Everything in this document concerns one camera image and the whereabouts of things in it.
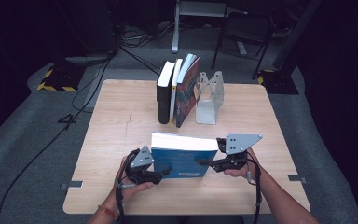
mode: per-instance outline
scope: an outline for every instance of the book cover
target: book cover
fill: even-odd
[[[200,56],[197,56],[183,77],[177,80],[176,87],[176,127],[180,128],[199,100]]]
[[[158,122],[168,123],[170,119],[172,73],[175,63],[165,62],[157,81]]]
[[[176,100],[176,85],[180,68],[182,67],[183,59],[176,59],[175,67],[172,75],[172,90],[171,90],[171,106],[170,106],[170,123],[173,123],[175,114],[175,100]]]
[[[161,172],[172,168],[163,178],[203,177],[209,166],[196,160],[213,160],[218,145],[216,139],[182,136],[171,133],[152,133],[151,152],[154,170]]]

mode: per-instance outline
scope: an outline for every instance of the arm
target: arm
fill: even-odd
[[[124,157],[123,160],[121,161],[120,169],[117,171],[116,178],[115,178],[115,185],[113,186],[110,193],[107,195],[106,199],[101,204],[103,209],[98,208],[97,211],[95,211],[94,215],[89,220],[88,224],[93,224],[93,223],[108,224],[108,223],[112,223],[115,220],[113,216],[106,214],[104,212],[104,209],[107,211],[112,211],[113,213],[116,213],[118,210],[117,201],[116,201],[117,177],[118,177],[121,169],[125,168],[125,167],[123,167],[125,159],[126,159],[126,157]],[[122,180],[122,182],[125,184],[129,184],[131,181],[127,178],[127,175],[125,175],[125,176],[126,177]],[[122,189],[121,190],[121,193],[123,195],[122,202],[123,203],[127,202],[138,192],[150,189],[152,187],[153,187],[153,183],[146,182],[146,183],[143,183],[140,185],[136,185],[129,189]]]
[[[253,150],[249,148],[248,152],[258,163]],[[249,169],[252,178],[255,178],[255,166],[252,163],[249,163]],[[263,167],[260,166],[260,170],[261,192],[277,223],[318,223],[316,218],[287,193]],[[245,177],[247,171],[247,166],[244,166],[240,170],[225,170],[225,175]]]

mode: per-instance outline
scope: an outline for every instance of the black book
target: black book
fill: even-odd
[[[174,67],[175,63],[165,62],[157,81],[158,122],[162,124],[166,124],[170,120],[172,74]]]

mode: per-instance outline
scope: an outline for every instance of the wooden table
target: wooden table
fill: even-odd
[[[70,188],[63,204],[68,214],[92,214],[114,184],[121,158],[132,150],[150,147],[152,132],[178,133],[204,138],[228,133],[258,133],[253,146],[263,167],[304,207],[310,210],[296,167],[282,135],[264,87],[225,84],[225,102],[217,124],[197,124],[195,108],[181,128],[158,123],[156,81],[106,80],[92,115],[72,180],[82,188]],[[226,155],[217,152],[216,159]],[[137,194],[125,204],[133,215],[253,214],[255,186],[243,178],[216,173],[209,168],[203,178],[163,179],[159,185]],[[270,213],[263,200],[260,213]]]

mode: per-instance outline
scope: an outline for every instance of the blue book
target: blue book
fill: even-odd
[[[163,178],[203,177],[209,166],[196,160],[213,160],[218,145],[216,139],[182,136],[171,133],[152,133],[151,151],[154,170],[161,172],[172,168]]]

